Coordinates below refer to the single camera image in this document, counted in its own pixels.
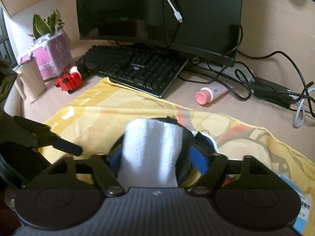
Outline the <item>yellow cartoon cloth mat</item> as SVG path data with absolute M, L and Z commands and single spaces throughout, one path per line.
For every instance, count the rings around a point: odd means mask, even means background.
M 119 87 L 102 79 L 61 108 L 47 124 L 61 137 L 82 146 L 84 157 L 107 153 L 136 118 L 173 117 L 188 129 L 212 136 L 229 158 L 255 156 L 286 174 L 314 201 L 314 120 L 299 129 L 293 114 L 257 100 L 241 102 L 226 94 L 202 107 L 194 99 L 199 87 L 179 82 L 173 100 Z

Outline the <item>pink tube bottle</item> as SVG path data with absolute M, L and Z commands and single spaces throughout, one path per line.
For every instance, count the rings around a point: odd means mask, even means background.
M 218 99 L 228 91 L 229 89 L 224 85 L 218 82 L 212 82 L 209 85 L 201 88 L 201 90 L 196 93 L 195 99 L 198 104 L 205 105 Z

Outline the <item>beige mug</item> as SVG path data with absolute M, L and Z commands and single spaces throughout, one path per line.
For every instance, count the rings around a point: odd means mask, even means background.
M 27 99 L 25 89 L 34 99 L 46 91 L 45 82 L 34 58 L 17 65 L 13 71 L 18 75 L 14 85 L 23 100 Z

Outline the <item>black power adapter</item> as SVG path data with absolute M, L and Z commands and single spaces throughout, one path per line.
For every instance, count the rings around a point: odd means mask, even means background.
M 255 78 L 253 90 L 256 98 L 286 109 L 290 108 L 293 101 L 293 98 L 288 94 L 290 92 L 288 88 L 260 77 Z

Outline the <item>red toy car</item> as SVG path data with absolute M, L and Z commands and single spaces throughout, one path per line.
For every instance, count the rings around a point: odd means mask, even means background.
M 66 91 L 68 94 L 74 93 L 81 87 L 82 75 L 78 71 L 77 66 L 66 68 L 55 82 L 55 87 Z

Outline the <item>pink plant box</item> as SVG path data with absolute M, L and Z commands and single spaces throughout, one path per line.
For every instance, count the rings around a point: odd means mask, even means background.
M 54 36 L 46 34 L 40 37 L 18 60 L 23 63 L 31 56 L 36 60 L 43 80 L 59 77 L 72 60 L 67 34 L 62 30 Z

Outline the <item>black keyboard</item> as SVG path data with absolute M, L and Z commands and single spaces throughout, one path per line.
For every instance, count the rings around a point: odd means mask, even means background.
M 162 98 L 188 58 L 176 51 L 145 45 L 94 45 L 76 66 L 111 82 Z

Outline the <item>green potted plant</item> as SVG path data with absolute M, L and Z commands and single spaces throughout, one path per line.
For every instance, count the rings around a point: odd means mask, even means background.
M 51 11 L 52 13 L 46 18 L 42 18 L 39 14 L 34 14 L 32 18 L 32 34 L 28 34 L 29 37 L 37 40 L 47 34 L 55 36 L 57 31 L 63 29 L 65 23 L 62 21 L 59 10 Z

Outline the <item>black computer monitor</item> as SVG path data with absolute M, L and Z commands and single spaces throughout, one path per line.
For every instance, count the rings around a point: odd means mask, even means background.
M 232 67 L 242 0 L 76 0 L 80 38 L 156 45 Z

